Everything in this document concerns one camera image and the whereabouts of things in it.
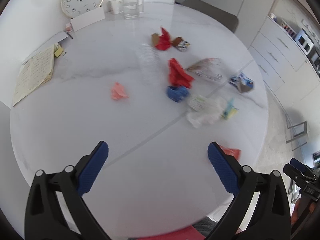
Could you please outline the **crushed clear plastic bottle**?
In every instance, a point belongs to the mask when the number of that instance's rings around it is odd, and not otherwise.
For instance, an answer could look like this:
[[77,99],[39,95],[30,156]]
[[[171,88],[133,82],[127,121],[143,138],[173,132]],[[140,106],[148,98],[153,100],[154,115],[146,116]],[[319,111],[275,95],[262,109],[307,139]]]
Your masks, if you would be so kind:
[[137,60],[143,80],[146,84],[161,84],[161,65],[157,51],[148,44],[141,44],[136,51]]

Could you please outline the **white card box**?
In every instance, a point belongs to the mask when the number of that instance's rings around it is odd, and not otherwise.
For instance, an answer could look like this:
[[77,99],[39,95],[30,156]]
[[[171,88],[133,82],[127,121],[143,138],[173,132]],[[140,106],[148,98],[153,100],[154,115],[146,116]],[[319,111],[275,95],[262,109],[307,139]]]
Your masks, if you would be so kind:
[[76,16],[75,18],[71,19],[71,25],[73,31],[79,31],[84,27],[87,27],[93,23],[105,19],[105,12],[103,7],[99,7],[97,9],[91,10],[86,12],[82,15]]

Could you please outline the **red crumpled carton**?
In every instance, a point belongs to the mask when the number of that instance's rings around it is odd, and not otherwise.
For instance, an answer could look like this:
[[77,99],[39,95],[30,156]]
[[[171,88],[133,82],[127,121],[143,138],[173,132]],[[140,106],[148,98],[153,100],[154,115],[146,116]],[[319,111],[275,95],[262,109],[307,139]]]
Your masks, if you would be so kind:
[[161,35],[154,33],[151,35],[152,45],[160,51],[165,51],[171,47],[171,36],[166,29],[161,27]]

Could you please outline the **open yellow notebook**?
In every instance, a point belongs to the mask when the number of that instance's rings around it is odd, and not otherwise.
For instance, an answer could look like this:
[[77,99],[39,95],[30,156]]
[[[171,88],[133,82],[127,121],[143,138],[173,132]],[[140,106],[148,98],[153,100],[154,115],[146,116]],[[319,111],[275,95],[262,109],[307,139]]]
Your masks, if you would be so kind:
[[17,78],[12,105],[15,106],[34,90],[52,78],[54,69],[54,49],[52,44],[39,52],[23,65]]

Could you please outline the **orange snack wrapper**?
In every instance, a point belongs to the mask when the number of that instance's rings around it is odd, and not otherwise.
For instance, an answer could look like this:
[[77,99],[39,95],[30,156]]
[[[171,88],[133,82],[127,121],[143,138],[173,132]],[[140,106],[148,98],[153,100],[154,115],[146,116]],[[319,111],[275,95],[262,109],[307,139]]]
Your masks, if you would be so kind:
[[233,156],[236,160],[239,160],[241,150],[237,148],[227,148],[222,145],[220,145],[221,150],[224,152],[226,155]]

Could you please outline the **red crumpled paper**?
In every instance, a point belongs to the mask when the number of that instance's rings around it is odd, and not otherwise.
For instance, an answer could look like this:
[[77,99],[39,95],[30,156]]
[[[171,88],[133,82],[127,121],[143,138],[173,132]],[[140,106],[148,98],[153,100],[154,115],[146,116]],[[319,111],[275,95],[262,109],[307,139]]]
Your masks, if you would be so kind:
[[194,78],[185,72],[175,58],[169,60],[169,82],[172,86],[191,89],[193,81]]

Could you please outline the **clear glass mug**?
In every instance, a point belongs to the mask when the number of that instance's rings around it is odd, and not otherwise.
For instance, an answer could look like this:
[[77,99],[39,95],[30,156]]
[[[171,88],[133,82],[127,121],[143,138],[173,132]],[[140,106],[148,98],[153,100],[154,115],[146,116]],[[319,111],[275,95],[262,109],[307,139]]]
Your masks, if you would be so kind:
[[122,7],[126,20],[138,18],[144,12],[144,0],[122,0]]

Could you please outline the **brown patterned small carton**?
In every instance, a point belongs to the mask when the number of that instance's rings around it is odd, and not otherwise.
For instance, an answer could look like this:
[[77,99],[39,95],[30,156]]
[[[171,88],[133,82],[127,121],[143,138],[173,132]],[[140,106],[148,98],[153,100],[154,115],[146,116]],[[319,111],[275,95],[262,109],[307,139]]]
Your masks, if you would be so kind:
[[184,52],[190,47],[190,43],[186,40],[184,40],[181,37],[176,37],[171,41],[171,44],[174,48],[177,50]]

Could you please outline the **red patterned clothing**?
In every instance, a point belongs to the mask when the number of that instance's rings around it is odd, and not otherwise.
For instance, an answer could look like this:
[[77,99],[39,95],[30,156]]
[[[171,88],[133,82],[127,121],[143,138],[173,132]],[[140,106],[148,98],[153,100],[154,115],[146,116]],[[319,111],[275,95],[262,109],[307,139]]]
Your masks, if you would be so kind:
[[211,220],[209,217],[205,217],[203,220],[197,223],[183,228],[181,230],[167,233],[164,235],[144,237],[140,239],[149,240],[202,240],[205,239],[211,231],[216,227],[217,222]]

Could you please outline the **white paper sheet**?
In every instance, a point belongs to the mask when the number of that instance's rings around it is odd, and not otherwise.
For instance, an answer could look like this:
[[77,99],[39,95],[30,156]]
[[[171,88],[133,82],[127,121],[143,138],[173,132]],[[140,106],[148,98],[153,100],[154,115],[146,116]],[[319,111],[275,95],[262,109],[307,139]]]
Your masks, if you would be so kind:
[[26,64],[31,58],[33,58],[38,53],[46,50],[47,48],[49,48],[50,46],[52,46],[55,43],[61,42],[62,40],[64,40],[65,38],[68,38],[68,37],[69,36],[64,31],[58,32],[57,34],[52,36],[50,39],[48,39],[46,42],[44,42],[44,44],[42,44],[39,48],[37,48],[35,51],[33,51],[26,59],[24,59],[22,64]]

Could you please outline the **clear plastic food wrapper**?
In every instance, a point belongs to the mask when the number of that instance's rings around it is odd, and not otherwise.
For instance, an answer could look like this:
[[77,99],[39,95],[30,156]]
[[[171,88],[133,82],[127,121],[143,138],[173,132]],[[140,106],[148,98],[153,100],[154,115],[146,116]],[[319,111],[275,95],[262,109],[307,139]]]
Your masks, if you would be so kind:
[[213,82],[221,82],[226,77],[222,61],[215,57],[202,59],[185,70]]

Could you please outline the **white drawer cabinet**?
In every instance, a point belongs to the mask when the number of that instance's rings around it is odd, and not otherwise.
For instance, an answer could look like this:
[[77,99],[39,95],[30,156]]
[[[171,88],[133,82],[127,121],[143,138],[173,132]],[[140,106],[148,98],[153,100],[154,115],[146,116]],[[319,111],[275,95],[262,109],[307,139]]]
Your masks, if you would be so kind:
[[276,92],[284,85],[309,92],[319,85],[314,70],[294,40],[267,17],[249,47],[263,80]]

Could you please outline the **blue crumpled wrapper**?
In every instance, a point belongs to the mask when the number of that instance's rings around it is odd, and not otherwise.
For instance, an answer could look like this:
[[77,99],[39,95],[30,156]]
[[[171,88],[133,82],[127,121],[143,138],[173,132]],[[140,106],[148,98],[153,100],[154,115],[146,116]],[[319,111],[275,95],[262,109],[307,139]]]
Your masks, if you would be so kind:
[[184,86],[168,86],[167,97],[174,102],[181,102],[190,95],[189,90]]

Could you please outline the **grey dining chair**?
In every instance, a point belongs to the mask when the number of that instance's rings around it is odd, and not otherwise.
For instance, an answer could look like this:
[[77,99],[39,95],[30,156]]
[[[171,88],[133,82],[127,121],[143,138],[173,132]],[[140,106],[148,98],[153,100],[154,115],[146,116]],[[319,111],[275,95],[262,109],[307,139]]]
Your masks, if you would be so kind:
[[231,32],[235,33],[239,20],[238,18],[224,10],[221,10],[213,5],[210,5],[202,0],[185,0],[181,3],[182,6],[189,7],[197,10],[211,18],[217,20],[228,28]]

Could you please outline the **yellow binder clip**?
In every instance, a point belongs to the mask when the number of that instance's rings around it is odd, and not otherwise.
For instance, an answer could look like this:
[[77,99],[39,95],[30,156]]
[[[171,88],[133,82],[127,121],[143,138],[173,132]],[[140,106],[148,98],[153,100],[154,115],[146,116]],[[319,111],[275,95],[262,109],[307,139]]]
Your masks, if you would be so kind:
[[65,50],[62,48],[62,46],[59,43],[54,44],[54,56],[56,58],[60,56],[64,56],[66,54]]

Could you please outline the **yellow blue crumpled paper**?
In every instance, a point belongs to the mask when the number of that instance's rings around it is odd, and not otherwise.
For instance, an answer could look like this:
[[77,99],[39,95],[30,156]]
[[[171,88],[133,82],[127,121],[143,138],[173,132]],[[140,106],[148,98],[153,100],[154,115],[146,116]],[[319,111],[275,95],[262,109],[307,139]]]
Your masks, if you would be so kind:
[[229,100],[227,102],[227,106],[224,109],[221,117],[224,120],[229,120],[231,117],[233,117],[236,113],[238,112],[238,109],[234,107],[234,98],[232,98],[231,100]]

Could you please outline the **white crumpled tissue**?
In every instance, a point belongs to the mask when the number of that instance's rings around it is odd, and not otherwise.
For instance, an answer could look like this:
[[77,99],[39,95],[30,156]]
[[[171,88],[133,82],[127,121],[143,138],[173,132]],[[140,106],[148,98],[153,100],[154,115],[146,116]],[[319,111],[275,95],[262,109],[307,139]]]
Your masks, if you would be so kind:
[[199,128],[202,125],[212,125],[221,119],[227,102],[221,97],[209,99],[201,95],[192,95],[187,100],[187,105],[187,120],[194,128]]

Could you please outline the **blue white crumpled carton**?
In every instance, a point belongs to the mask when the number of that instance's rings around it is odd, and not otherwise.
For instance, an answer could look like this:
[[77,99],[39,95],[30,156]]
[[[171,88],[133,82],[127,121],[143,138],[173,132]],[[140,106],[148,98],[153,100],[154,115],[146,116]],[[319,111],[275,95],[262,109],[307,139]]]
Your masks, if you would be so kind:
[[253,80],[249,79],[243,72],[229,78],[229,84],[234,86],[240,93],[248,93],[254,89]]

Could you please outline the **pink crumpled paper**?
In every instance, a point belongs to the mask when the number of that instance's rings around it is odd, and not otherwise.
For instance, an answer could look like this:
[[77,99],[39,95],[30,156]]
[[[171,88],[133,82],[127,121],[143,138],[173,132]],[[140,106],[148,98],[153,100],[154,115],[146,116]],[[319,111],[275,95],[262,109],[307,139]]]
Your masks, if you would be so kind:
[[120,99],[127,99],[127,98],[129,98],[129,96],[125,92],[124,86],[116,82],[111,88],[111,99],[120,100]]

